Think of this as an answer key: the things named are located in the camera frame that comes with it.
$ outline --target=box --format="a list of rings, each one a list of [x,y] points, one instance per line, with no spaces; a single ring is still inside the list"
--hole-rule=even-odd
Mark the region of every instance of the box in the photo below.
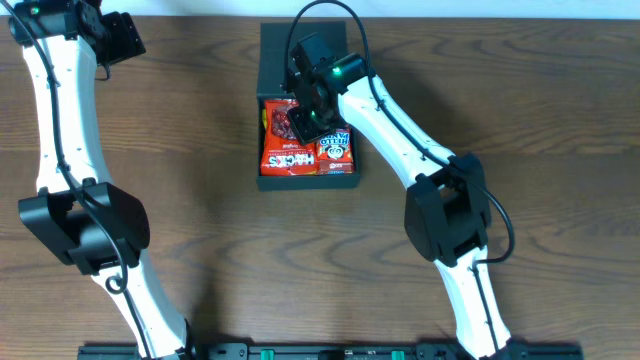
[[[284,79],[283,56],[284,46],[291,23],[263,23],[260,25],[260,67],[258,74],[258,177],[260,191],[272,190],[308,190],[308,189],[346,189],[355,188],[360,182],[360,163],[358,160],[357,131],[351,129],[351,149],[355,171],[346,175],[309,175],[309,176],[262,176],[260,161],[264,151],[265,129],[262,125],[262,109],[267,99],[293,99],[293,94],[286,94],[280,84]],[[314,32],[319,33],[329,48],[338,58],[346,56],[347,32],[343,21],[320,23],[298,23],[291,38],[291,47],[299,39]],[[291,58],[289,67],[296,69]]]

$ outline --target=table surface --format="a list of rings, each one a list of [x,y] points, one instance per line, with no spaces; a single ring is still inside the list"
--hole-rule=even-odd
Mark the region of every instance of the table surface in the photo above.
[[[404,189],[366,141],[353,190],[260,193],[260,18],[136,18],[144,56],[96,82],[116,184],[147,209],[165,289],[203,341],[455,337],[442,280],[403,228]],[[130,343],[115,305],[20,223],[39,140],[21,49],[0,21],[0,358]],[[640,357],[640,23],[365,20],[401,107],[474,151],[515,225],[490,268],[502,317],[587,358]],[[361,51],[349,22],[349,46]],[[506,246],[496,219],[490,251]]]

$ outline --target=metal base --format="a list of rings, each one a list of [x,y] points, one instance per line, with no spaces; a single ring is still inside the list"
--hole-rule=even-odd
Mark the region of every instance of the metal base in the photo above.
[[[78,360],[139,360],[135,346],[82,346]],[[198,360],[472,360],[457,343],[405,346],[248,346],[242,343],[208,345]],[[530,345],[511,341],[492,360],[582,360],[575,345]]]

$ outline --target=white wall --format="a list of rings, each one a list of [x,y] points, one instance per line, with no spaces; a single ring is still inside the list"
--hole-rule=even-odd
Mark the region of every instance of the white wall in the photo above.
[[[310,0],[104,0],[104,13],[294,16]],[[360,16],[640,19],[640,0],[345,0]],[[345,16],[320,5],[310,16]]]

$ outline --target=red package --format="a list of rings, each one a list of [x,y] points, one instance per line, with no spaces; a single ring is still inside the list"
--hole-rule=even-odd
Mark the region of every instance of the red package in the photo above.
[[[287,111],[298,106],[295,100],[266,100],[267,115],[264,152],[260,173],[265,176],[314,175],[314,144],[300,145],[291,129]]]
[[[351,130],[338,129],[316,143],[318,175],[353,173]]]

